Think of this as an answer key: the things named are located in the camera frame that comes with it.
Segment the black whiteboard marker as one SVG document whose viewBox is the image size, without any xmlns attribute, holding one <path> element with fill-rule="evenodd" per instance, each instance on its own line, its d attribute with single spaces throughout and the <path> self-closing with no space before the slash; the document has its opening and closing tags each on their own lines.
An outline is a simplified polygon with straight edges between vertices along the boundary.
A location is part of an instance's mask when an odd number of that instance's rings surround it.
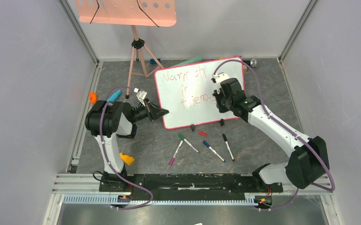
<svg viewBox="0 0 361 225">
<path fill-rule="evenodd" d="M 230 154 L 230 156 L 231 156 L 232 161 L 235 162 L 235 157 L 234 157 L 234 155 L 233 155 L 233 153 L 232 153 L 232 151 L 231 151 L 231 148 L 230 148 L 230 146 L 229 146 L 229 142 L 228 142 L 228 139 L 227 139 L 226 135 L 225 135 L 225 134 L 222 134 L 222 137 L 223 137 L 223 140 L 224 140 L 224 142 L 225 142 L 225 144 L 226 144 L 226 147 L 227 147 L 227 149 L 228 149 L 228 151 L 229 151 L 229 154 Z"/>
</svg>

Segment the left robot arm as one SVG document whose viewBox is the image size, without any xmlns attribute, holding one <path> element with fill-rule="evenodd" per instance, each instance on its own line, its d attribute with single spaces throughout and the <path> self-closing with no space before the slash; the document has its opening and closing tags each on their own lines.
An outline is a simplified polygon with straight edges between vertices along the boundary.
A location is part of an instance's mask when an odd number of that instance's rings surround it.
<svg viewBox="0 0 361 225">
<path fill-rule="evenodd" d="M 168 114 L 169 110 L 144 99 L 137 107 L 120 101 L 98 100 L 85 118 L 85 127 L 98 142 L 104 161 L 103 187 L 125 190 L 129 185 L 125 163 L 121 159 L 118 138 L 133 139 L 136 136 L 136 122 L 149 119 L 155 121 Z"/>
</svg>

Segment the blue whiteboard marker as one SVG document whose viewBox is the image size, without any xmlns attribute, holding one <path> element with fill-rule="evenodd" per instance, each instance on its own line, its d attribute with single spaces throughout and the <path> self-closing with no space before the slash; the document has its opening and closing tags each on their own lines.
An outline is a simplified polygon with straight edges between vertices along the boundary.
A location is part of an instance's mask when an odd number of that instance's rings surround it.
<svg viewBox="0 0 361 225">
<path fill-rule="evenodd" d="M 209 143 L 207 141 L 203 141 L 203 144 L 209 148 L 222 162 L 226 162 L 226 160 L 213 148 L 209 145 Z"/>
</svg>

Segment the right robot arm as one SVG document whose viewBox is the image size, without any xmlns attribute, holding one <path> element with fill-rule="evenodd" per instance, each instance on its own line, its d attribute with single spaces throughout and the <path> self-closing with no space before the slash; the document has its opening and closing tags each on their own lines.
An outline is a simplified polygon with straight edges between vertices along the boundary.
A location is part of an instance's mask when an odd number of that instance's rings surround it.
<svg viewBox="0 0 361 225">
<path fill-rule="evenodd" d="M 240 82 L 227 74 L 214 75 L 213 96 L 220 113 L 232 112 L 270 137 L 289 157 L 282 164 L 265 164 L 253 172 L 252 185 L 265 191 L 274 183 L 291 183 L 299 189 L 309 185 L 329 170 L 325 141 L 297 131 L 266 106 L 256 96 L 246 96 Z"/>
</svg>

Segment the pink framed whiteboard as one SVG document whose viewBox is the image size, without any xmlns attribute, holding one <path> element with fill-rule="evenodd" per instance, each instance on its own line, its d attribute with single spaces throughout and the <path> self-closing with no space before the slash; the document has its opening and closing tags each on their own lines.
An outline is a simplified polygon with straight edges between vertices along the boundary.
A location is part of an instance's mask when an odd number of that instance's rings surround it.
<svg viewBox="0 0 361 225">
<path fill-rule="evenodd" d="M 241 58 L 210 60 L 157 70 L 154 74 L 161 108 L 169 111 L 163 117 L 166 129 L 201 125 L 236 117 L 232 112 L 220 113 L 216 107 L 212 82 L 213 72 L 226 73 L 245 84 Z"/>
</svg>

